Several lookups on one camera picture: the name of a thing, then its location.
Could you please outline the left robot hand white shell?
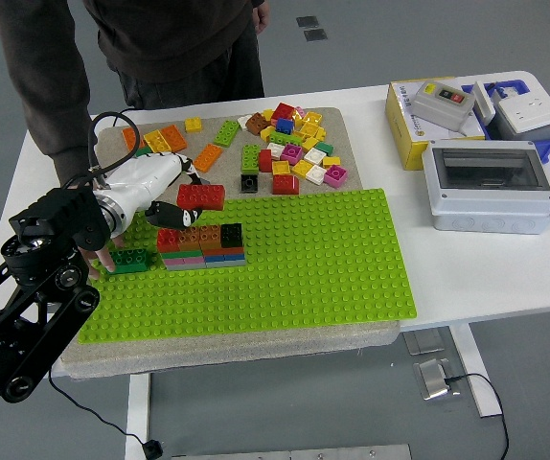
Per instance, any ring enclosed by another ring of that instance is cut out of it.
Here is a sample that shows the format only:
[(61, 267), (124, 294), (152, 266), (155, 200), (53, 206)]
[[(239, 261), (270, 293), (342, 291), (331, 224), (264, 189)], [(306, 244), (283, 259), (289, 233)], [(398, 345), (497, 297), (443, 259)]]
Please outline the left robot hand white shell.
[(199, 177), (193, 161), (179, 153), (133, 157), (116, 169), (95, 191), (111, 235), (123, 234), (139, 211), (149, 223), (163, 228), (184, 230), (194, 224), (202, 213), (200, 208), (183, 209), (158, 200), (182, 173), (194, 185), (208, 183)]

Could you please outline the person's right hand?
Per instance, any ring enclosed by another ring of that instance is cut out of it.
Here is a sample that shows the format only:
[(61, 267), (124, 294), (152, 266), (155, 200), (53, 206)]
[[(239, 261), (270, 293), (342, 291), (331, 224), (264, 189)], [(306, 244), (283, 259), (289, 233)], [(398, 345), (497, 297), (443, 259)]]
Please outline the person's right hand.
[(116, 265), (114, 264), (108, 247), (103, 245), (99, 250), (88, 250), (83, 244), (88, 242), (90, 239), (91, 237), (86, 232), (80, 233), (79, 249), (84, 261), (86, 262), (87, 268), (89, 269), (88, 276), (91, 279), (98, 279), (100, 277), (100, 272), (92, 265), (92, 261), (95, 259), (98, 259), (108, 272), (114, 272), (116, 270)]

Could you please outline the person's left hand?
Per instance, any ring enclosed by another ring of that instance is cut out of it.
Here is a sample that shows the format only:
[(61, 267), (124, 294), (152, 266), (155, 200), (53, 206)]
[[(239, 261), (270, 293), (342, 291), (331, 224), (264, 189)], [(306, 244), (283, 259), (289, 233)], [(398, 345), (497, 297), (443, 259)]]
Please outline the person's left hand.
[(267, 0), (252, 0), (251, 4), (255, 32), (259, 35), (270, 23), (270, 5)]

